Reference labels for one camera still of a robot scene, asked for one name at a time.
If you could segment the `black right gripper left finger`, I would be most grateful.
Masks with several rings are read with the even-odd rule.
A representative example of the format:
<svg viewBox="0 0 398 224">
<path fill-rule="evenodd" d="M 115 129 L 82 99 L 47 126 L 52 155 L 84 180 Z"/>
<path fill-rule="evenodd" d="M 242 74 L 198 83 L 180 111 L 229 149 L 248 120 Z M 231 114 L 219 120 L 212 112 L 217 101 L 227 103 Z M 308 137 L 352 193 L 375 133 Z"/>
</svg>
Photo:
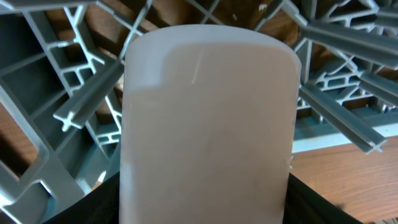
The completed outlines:
<svg viewBox="0 0 398 224">
<path fill-rule="evenodd" d="M 45 224 L 118 224 L 119 172 Z"/>
</svg>

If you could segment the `pink plastic cup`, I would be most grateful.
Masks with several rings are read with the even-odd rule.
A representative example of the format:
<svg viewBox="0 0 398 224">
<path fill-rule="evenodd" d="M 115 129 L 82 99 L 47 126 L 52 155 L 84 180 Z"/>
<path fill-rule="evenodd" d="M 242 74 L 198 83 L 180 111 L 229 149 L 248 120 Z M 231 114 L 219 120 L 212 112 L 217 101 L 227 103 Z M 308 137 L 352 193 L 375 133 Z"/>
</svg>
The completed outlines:
<svg viewBox="0 0 398 224">
<path fill-rule="evenodd" d="M 281 223 L 301 64 L 247 29 L 184 25 L 126 51 L 121 223 Z"/>
</svg>

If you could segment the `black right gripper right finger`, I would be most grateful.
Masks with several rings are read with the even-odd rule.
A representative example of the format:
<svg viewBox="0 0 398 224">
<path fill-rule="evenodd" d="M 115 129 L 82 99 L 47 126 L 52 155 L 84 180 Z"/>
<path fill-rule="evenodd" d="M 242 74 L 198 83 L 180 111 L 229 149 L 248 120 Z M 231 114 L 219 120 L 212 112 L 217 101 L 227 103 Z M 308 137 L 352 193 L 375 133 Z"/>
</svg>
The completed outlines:
<svg viewBox="0 0 398 224">
<path fill-rule="evenodd" d="M 283 224 L 363 224 L 289 174 Z"/>
</svg>

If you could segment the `grey dishwasher rack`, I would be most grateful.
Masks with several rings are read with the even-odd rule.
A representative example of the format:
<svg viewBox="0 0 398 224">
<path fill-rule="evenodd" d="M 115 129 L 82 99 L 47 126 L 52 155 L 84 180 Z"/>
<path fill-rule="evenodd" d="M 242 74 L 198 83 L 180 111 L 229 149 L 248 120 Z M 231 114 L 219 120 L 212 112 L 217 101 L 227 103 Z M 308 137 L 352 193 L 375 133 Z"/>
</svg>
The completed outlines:
<svg viewBox="0 0 398 224">
<path fill-rule="evenodd" d="M 397 217 L 396 1 L 3 1 L 1 213 L 42 223 L 119 159 L 127 46 L 164 27 L 267 34 L 302 63 L 293 174 L 361 220 Z"/>
</svg>

